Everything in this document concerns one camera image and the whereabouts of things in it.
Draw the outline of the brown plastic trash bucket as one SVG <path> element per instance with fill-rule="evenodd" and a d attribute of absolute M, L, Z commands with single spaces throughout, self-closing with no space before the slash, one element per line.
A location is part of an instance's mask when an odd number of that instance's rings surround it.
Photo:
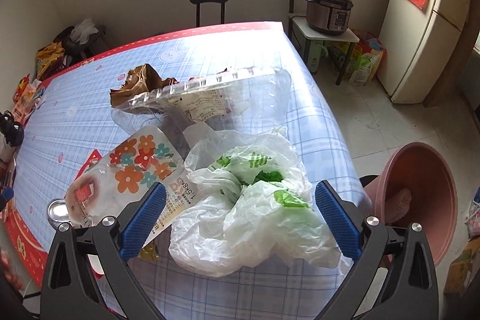
<path fill-rule="evenodd" d="M 405 217 L 390 225 L 421 224 L 438 266 L 452 243 L 458 213 L 455 181 L 443 156 L 421 142 L 406 144 L 393 153 L 378 176 L 377 188 L 364 189 L 373 214 L 382 222 L 386 200 L 402 188 L 412 194 L 410 208 Z"/>

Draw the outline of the cream refrigerator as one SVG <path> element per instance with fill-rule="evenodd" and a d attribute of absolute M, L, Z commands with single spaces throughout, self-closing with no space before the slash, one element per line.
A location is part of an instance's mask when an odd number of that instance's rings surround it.
<path fill-rule="evenodd" d="M 420 104 L 461 36 L 470 0 L 428 0 L 423 9 L 389 0 L 379 40 L 386 49 L 377 79 L 394 104 Z"/>

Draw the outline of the red peanut package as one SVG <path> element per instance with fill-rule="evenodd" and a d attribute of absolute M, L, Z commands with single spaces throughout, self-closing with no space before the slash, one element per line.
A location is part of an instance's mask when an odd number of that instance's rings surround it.
<path fill-rule="evenodd" d="M 102 155 L 97 149 L 94 149 L 90 154 L 89 157 L 86 159 L 85 163 L 81 166 L 80 170 L 78 171 L 75 179 L 80 178 L 86 171 L 92 168 L 95 164 L 97 164 Z"/>

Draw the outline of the green yellow shopping bags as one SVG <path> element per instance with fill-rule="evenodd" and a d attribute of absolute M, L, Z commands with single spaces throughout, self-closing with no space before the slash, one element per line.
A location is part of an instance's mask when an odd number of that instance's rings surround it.
<path fill-rule="evenodd" d="M 359 41 L 353 45 L 342 80 L 347 80 L 353 85 L 365 86 L 375 76 L 383 55 L 386 53 L 386 48 L 371 32 L 356 30 L 353 32 Z M 334 41 L 328 43 L 326 47 L 329 58 L 334 63 L 335 71 L 339 75 L 339 71 L 347 59 L 350 43 Z"/>

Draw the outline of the small white side table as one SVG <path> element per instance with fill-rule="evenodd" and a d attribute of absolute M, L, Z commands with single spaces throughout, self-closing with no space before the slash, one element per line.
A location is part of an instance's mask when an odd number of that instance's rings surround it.
<path fill-rule="evenodd" d="M 317 72 L 313 70 L 313 66 L 320 65 L 321 58 L 331 58 L 329 54 L 329 46 L 333 43 L 347 43 L 347 51 L 343 56 L 343 61 L 339 59 L 332 59 L 335 70 L 337 71 L 337 79 L 335 85 L 341 85 L 347 68 L 352 60 L 353 50 L 360 42 L 358 37 L 352 29 L 347 29 L 346 32 L 339 36 L 331 36 L 310 27 L 306 17 L 295 13 L 288 15 L 287 28 L 290 41 L 295 44 L 301 59 L 312 74 Z"/>

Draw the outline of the cardboard box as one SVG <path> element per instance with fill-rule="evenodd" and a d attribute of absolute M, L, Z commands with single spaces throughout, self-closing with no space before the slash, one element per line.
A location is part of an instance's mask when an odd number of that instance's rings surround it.
<path fill-rule="evenodd" d="M 470 240 L 449 266 L 443 293 L 463 296 L 479 271 L 479 237 Z"/>

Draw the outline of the clear plastic clamshell container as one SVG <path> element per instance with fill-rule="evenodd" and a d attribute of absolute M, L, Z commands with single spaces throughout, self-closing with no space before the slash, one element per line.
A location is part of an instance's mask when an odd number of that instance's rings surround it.
<path fill-rule="evenodd" d="M 185 157 L 199 139 L 186 133 L 194 124 L 252 135 L 284 126 L 290 89 L 285 69 L 230 69 L 139 94 L 114 108 L 112 119 L 128 134 L 158 127 Z"/>

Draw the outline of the yellow snack bags pile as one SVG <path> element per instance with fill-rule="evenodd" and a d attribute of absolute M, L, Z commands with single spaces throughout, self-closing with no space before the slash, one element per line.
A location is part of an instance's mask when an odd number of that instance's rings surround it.
<path fill-rule="evenodd" d="M 66 68 L 67 55 L 62 42 L 52 42 L 39 49 L 35 56 L 38 80 L 45 80 Z"/>

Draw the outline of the brown paper bag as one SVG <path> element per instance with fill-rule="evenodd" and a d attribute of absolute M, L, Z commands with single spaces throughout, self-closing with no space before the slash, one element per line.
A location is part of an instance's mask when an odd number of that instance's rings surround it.
<path fill-rule="evenodd" d="M 112 108 L 119 107 L 139 94 L 175 84 L 178 84 L 175 78 L 162 79 L 150 64 L 137 66 L 128 71 L 125 82 L 119 89 L 110 91 L 111 106 Z"/>

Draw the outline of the flower print plastic package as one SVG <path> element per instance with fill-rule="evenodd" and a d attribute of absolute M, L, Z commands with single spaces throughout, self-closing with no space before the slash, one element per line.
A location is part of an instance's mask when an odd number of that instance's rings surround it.
<path fill-rule="evenodd" d="M 184 160 L 167 136 L 148 125 L 85 170 L 65 195 L 72 226 L 95 226 L 106 216 L 118 216 L 159 182 L 167 193 L 166 207 L 145 238 L 148 244 L 184 210 L 199 201 L 198 188 L 187 178 Z"/>

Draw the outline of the light green kettle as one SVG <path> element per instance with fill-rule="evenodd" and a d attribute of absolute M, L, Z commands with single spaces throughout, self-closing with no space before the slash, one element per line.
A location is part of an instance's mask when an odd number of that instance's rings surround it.
<path fill-rule="evenodd" d="M 320 61 L 328 56 L 328 49 L 324 45 L 323 41 L 311 40 L 306 56 L 306 65 L 308 70 L 312 74 L 316 74 L 320 65 Z"/>

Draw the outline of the white green plastic bag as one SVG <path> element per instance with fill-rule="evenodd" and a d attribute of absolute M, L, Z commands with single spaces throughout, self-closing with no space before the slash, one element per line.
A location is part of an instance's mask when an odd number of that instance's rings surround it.
<path fill-rule="evenodd" d="M 338 265 L 339 248 L 284 129 L 252 135 L 195 124 L 184 137 L 185 173 L 198 200 L 172 223 L 168 251 L 179 266 L 219 278 L 272 255 Z"/>

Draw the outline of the electric pressure cooker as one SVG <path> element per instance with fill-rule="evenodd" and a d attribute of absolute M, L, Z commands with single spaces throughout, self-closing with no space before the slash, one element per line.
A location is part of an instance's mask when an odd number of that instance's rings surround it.
<path fill-rule="evenodd" d="M 310 28 L 331 36 L 346 32 L 353 8 L 352 0 L 305 0 Z"/>

